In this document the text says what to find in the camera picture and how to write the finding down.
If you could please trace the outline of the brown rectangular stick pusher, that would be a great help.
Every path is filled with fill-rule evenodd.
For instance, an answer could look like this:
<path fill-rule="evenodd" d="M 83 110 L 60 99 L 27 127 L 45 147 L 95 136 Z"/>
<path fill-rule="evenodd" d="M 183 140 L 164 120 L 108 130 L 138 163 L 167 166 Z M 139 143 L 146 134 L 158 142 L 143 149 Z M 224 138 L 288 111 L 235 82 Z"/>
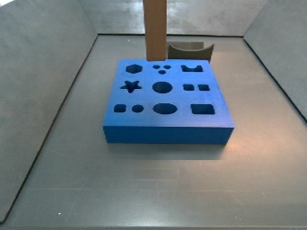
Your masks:
<path fill-rule="evenodd" d="M 147 60 L 167 58 L 167 0 L 143 0 Z"/>

